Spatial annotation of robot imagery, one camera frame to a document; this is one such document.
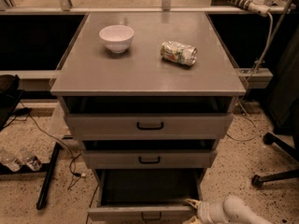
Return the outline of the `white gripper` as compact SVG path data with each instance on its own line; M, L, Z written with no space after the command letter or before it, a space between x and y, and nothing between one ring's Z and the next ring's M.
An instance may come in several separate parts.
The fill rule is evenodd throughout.
M193 216L183 224L221 224L225 220L222 203L201 202L195 199L186 199L185 202L197 209L197 217Z

